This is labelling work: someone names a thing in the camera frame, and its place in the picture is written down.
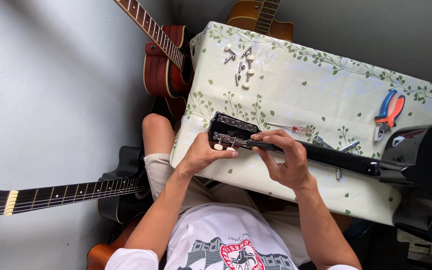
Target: pliers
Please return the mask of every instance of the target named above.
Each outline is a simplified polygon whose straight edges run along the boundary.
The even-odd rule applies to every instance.
[[[396,105],[394,106],[393,111],[389,114],[389,103],[393,100],[394,96],[398,91],[393,89],[388,95],[384,98],[381,103],[381,108],[379,110],[379,115],[374,119],[376,120],[376,131],[374,132],[374,140],[379,141],[383,138],[383,135],[389,130],[389,128],[396,126],[395,120],[403,111],[404,102],[406,100],[404,95],[398,96],[396,100]]]

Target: t-shirt print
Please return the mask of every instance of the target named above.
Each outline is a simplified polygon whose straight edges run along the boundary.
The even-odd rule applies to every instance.
[[[188,253],[185,267],[177,270],[192,269],[196,261],[206,259],[204,269],[217,262],[223,261],[222,270],[295,270],[290,259],[282,254],[261,254],[253,248],[249,239],[239,243],[224,244],[219,237],[210,242],[196,240]]]

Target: khaki shorts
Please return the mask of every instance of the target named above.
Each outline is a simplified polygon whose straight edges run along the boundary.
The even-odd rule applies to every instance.
[[[151,187],[153,199],[156,200],[159,193],[173,174],[173,167],[170,165],[169,154],[151,154],[144,157],[146,165],[146,173]],[[217,201],[213,195],[208,192],[207,188],[196,177],[193,177],[189,182],[188,191],[184,197],[183,204],[179,213],[182,214],[187,209],[208,202],[234,203],[234,201]],[[283,239],[287,248],[291,252],[291,257],[296,266],[300,266],[305,262],[310,261],[306,246],[301,233],[300,214],[297,207],[286,206],[283,211],[264,212],[262,216],[268,224],[278,233]]]

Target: knee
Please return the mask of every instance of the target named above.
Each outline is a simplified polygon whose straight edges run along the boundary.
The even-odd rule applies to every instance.
[[[166,126],[166,125],[170,125],[171,123],[170,121],[164,117],[161,116],[159,114],[155,114],[155,113],[151,113],[149,115],[147,115],[143,120],[142,120],[142,129],[143,130],[147,130],[149,128],[155,128],[158,126]]]

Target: gray wall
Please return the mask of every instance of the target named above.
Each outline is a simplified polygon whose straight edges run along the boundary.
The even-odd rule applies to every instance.
[[[147,41],[112,0],[0,0],[1,190],[97,181],[140,145]],[[95,201],[0,216],[0,269],[85,269],[110,229]]]
[[[176,21],[199,33],[236,0],[170,0]],[[281,0],[275,17],[293,42],[432,82],[432,0]]]

